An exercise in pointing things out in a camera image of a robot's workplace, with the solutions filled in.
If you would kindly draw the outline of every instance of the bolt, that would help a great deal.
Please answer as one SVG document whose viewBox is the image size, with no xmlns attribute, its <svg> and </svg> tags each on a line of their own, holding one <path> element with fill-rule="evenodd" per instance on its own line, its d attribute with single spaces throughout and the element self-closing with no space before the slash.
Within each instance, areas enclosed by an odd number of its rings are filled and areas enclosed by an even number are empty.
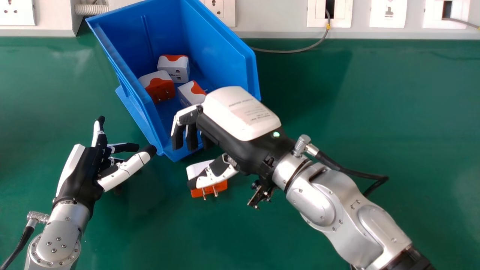
<svg viewBox="0 0 480 270">
<path fill-rule="evenodd" d="M 301 135 L 295 143 L 295 147 L 293 149 L 293 156 L 299 158 L 305 152 L 305 146 L 307 146 L 307 144 L 309 144 L 311 141 L 312 139 L 310 139 L 310 137 L 308 137 L 307 135 Z"/>
</svg>

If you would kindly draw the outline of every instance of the robotic hand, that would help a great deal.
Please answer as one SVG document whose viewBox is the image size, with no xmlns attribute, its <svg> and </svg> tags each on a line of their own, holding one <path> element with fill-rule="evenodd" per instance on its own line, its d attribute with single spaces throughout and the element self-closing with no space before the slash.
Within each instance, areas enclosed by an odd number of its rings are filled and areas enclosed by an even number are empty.
<svg viewBox="0 0 480 270">
<path fill-rule="evenodd" d="M 75 269 L 81 251 L 80 240 L 93 216 L 95 202 L 103 192 L 127 180 L 156 154 L 156 148 L 148 145 L 127 160 L 111 157 L 114 153 L 137 152 L 139 145 L 108 144 L 104 122 L 103 116 L 95 121 L 91 147 L 80 144 L 73 147 L 60 176 L 52 213 L 28 213 L 20 243 L 0 270 L 5 270 L 20 253 L 37 223 L 46 226 L 28 245 L 25 270 Z"/>
<path fill-rule="evenodd" d="M 189 150 L 195 150 L 197 130 L 204 147 L 218 145 L 225 154 L 189 180 L 190 189 L 214 185 L 238 172 L 255 174 L 259 179 L 252 185 L 255 194 L 249 206 L 257 209 L 275 189 L 283 190 L 302 218 L 330 240 L 351 269 L 434 269 L 391 216 L 366 198 L 388 177 L 343 168 L 306 135 L 297 142 L 288 138 L 279 118 L 243 88 L 220 88 L 202 104 L 180 110 L 172 127 L 173 148 L 183 146 L 185 131 Z M 362 194 L 347 174 L 376 182 Z"/>
</svg>

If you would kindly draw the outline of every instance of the electrical outlet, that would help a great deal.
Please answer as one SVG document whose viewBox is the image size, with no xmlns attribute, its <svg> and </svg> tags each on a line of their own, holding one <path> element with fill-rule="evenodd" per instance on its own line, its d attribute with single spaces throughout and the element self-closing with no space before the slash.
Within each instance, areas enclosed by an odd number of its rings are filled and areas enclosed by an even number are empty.
<svg viewBox="0 0 480 270">
<path fill-rule="evenodd" d="M 332 28 L 351 27 L 353 0 L 308 0 L 307 27 L 326 27 L 325 9 L 330 13 Z"/>
<path fill-rule="evenodd" d="M 442 21 L 442 17 L 446 15 L 450 18 L 468 21 L 469 10 L 470 0 L 426 0 L 423 28 L 465 29 L 466 25 L 452 21 Z"/>
<path fill-rule="evenodd" d="M 0 25 L 35 25 L 33 0 L 0 0 Z"/>
<path fill-rule="evenodd" d="M 200 0 L 226 26 L 235 27 L 235 0 Z"/>
<path fill-rule="evenodd" d="M 407 0 L 372 0 L 370 27 L 404 28 Z"/>
</svg>

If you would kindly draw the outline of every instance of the green table surface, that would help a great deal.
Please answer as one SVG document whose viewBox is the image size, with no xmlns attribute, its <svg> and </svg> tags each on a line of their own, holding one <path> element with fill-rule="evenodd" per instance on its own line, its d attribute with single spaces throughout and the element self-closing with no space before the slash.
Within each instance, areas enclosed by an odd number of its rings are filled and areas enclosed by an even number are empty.
<svg viewBox="0 0 480 270">
<path fill-rule="evenodd" d="M 271 49 L 311 42 L 247 40 Z M 90 144 L 98 115 L 110 142 L 147 141 L 85 25 L 77 38 L 0 38 L 0 59 L 3 261 L 27 212 L 50 213 L 66 158 Z M 438 269 L 480 268 L 480 42 L 327 40 L 301 54 L 258 53 L 257 63 L 263 101 L 290 136 L 309 134 L 344 166 L 388 174 L 371 200 Z M 281 192 L 259 211 L 246 206 L 253 176 L 234 177 L 218 198 L 192 199 L 185 167 L 218 153 L 156 157 L 120 195 L 104 194 L 77 270 L 347 268 Z M 11 269 L 24 260 L 25 250 Z"/>
</svg>

